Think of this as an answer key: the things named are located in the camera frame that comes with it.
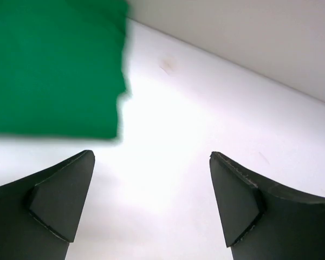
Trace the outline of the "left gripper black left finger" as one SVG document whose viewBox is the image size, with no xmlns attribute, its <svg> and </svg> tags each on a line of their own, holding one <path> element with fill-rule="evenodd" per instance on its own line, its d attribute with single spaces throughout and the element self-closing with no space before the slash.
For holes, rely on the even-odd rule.
<svg viewBox="0 0 325 260">
<path fill-rule="evenodd" d="M 84 150 L 0 186 L 0 260 L 65 259 L 94 165 L 93 151 Z"/>
</svg>

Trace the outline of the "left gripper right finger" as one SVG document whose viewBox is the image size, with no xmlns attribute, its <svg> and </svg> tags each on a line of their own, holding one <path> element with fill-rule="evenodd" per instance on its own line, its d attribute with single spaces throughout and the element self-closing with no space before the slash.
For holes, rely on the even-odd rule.
<svg viewBox="0 0 325 260">
<path fill-rule="evenodd" d="M 210 172 L 233 259 L 325 260 L 325 197 L 282 185 L 220 152 Z"/>
</svg>

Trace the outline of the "green t shirt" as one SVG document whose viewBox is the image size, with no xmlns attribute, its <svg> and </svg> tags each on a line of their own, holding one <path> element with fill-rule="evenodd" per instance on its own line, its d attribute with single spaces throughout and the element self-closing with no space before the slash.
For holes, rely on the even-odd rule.
<svg viewBox="0 0 325 260">
<path fill-rule="evenodd" d="M 0 135 L 111 140 L 126 1 L 0 1 Z"/>
</svg>

